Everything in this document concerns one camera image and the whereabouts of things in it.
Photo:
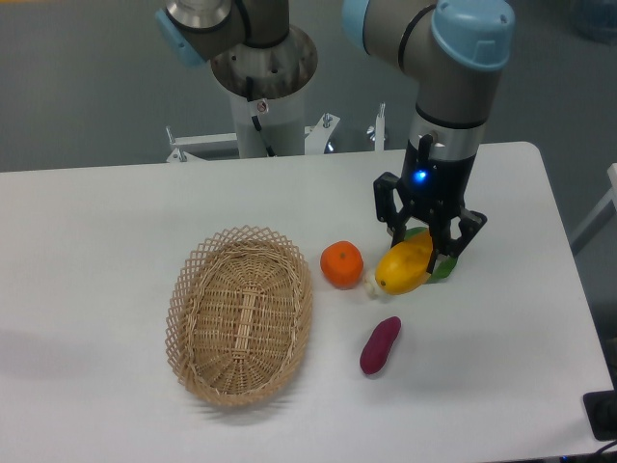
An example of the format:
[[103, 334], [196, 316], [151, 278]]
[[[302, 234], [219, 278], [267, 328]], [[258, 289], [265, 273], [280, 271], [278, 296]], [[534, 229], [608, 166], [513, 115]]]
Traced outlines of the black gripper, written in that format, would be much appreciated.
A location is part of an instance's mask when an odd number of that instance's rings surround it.
[[409, 142], [401, 177], [391, 172], [373, 182], [376, 217], [387, 226], [393, 248], [405, 239], [411, 219], [429, 225], [430, 276], [448, 276], [458, 258], [487, 223], [483, 213], [465, 209], [465, 192], [475, 156], [440, 160], [432, 156], [432, 135]]

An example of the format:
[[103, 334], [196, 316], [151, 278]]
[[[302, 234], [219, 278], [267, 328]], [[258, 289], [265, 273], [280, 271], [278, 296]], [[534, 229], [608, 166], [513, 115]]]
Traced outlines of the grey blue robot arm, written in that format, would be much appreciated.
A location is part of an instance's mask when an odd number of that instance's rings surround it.
[[[432, 239], [430, 259], [458, 257], [486, 224], [465, 206], [472, 165], [510, 57], [515, 15], [504, 1], [347, 1], [350, 42], [418, 84], [403, 169], [373, 184], [376, 215], [394, 243], [410, 219]], [[207, 63], [238, 102], [244, 157], [304, 151], [301, 113], [283, 110], [316, 71], [312, 40], [285, 1], [169, 1], [161, 34], [189, 66]]]

